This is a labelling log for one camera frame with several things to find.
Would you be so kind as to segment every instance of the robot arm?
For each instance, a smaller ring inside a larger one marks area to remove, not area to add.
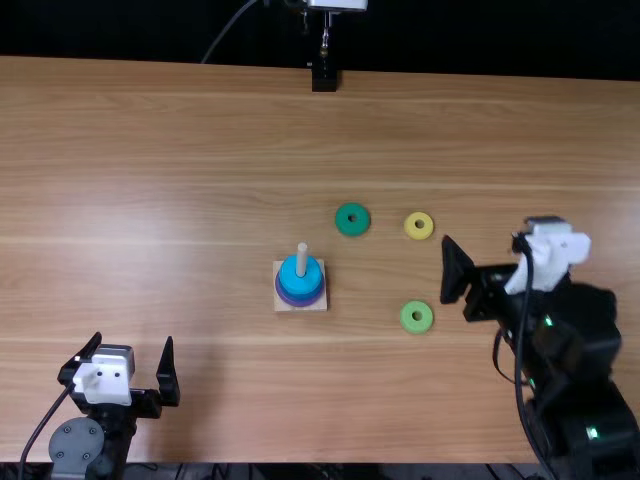
[[[497,320],[509,346],[521,356],[522,373],[533,390],[523,427],[541,453],[541,463],[553,464],[560,478],[640,478],[638,424],[610,379],[622,343],[615,326],[616,297],[571,281],[569,266],[588,256],[586,235],[573,233],[557,217],[528,223],[528,232],[514,236],[514,251],[521,253],[521,242],[527,242],[533,260],[533,291],[524,317],[526,264],[476,267],[449,237],[442,242],[441,302],[455,303],[470,286],[466,320]],[[518,351],[515,332],[522,318]],[[519,379],[521,372],[515,374]]]
[[[171,337],[156,372],[159,390],[130,388],[133,349],[101,341],[98,332],[58,374],[58,382],[86,417],[64,422],[51,436],[52,480],[122,478],[137,419],[160,418],[163,406],[180,404]]]

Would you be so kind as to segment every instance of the white robot part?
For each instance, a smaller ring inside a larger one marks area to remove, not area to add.
[[[309,8],[334,11],[363,12],[367,9],[368,0],[307,0]]]
[[[574,233],[566,222],[534,225],[525,235],[533,257],[533,290],[552,291],[569,271],[570,265],[583,263],[589,257],[591,239],[585,233]],[[527,284],[527,259],[520,257],[518,268],[504,289],[509,295],[524,292]]]
[[[131,348],[100,346],[73,377],[74,392],[84,394],[90,404],[131,405],[129,382],[135,371]]]

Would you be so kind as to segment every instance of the blue ring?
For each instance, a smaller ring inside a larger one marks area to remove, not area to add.
[[[324,293],[324,282],[322,282],[322,285],[320,286],[317,293],[313,297],[310,297],[307,299],[296,299],[296,298],[287,296],[287,294],[282,289],[282,284],[280,283],[280,275],[277,274],[276,275],[276,292],[278,293],[278,296],[285,303],[288,303],[293,307],[308,307],[309,305],[313,305],[314,303],[316,303]]]
[[[297,299],[312,297],[324,283],[320,264],[313,257],[307,258],[307,271],[304,277],[296,274],[296,256],[287,257],[280,267],[279,278],[286,295]]]

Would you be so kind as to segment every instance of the yellow ring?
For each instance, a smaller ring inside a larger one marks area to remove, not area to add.
[[[424,240],[433,233],[433,220],[423,212],[413,212],[404,221],[404,231],[414,240]]]

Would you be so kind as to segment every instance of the dark green ring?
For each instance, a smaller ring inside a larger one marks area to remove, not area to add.
[[[336,227],[343,235],[357,237],[369,230],[371,217],[358,203],[345,203],[336,212]]]

